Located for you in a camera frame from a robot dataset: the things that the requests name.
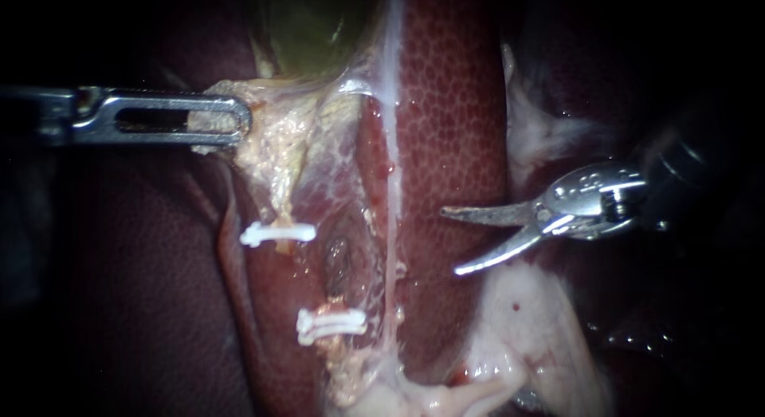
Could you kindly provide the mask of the left arm instrument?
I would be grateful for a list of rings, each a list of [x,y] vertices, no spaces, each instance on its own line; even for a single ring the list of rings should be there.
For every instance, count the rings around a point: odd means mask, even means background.
[[[1,87],[2,141],[45,147],[103,145],[109,128],[100,122],[105,89],[96,86]]]

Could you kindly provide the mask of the right arm instrument jaw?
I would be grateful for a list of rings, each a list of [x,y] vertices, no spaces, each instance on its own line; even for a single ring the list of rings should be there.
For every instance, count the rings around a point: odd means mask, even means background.
[[[538,226],[517,226],[512,233],[492,249],[462,262],[453,268],[453,273],[458,277],[465,277],[484,271],[509,261],[531,249],[544,239],[544,233]]]
[[[525,226],[538,221],[532,202],[494,207],[445,206],[441,208],[441,216],[485,226]]]

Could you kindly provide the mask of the right arm instrument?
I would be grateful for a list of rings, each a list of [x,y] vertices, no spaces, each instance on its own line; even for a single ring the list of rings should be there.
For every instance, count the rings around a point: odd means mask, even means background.
[[[600,239],[625,233],[638,223],[647,183],[638,166],[595,163],[558,178],[535,200],[543,236]]]

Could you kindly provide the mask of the left arm instrument jaw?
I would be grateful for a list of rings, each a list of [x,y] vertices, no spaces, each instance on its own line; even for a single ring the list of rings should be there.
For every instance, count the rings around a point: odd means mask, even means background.
[[[193,114],[224,116],[222,129],[191,126]],[[77,145],[231,146],[250,130],[249,107],[235,96],[103,88],[76,119]]]

